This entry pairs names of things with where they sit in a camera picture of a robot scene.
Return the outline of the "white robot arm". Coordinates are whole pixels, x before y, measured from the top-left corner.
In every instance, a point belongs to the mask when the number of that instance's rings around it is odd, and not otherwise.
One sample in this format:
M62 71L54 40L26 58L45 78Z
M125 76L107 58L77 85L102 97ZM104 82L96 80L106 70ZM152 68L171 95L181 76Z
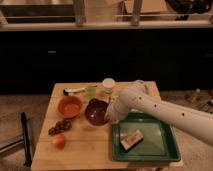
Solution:
M132 109L145 112L213 146L213 114L159 100L147 93L147 84L142 80L124 87L109 103L105 117L111 123L118 123Z

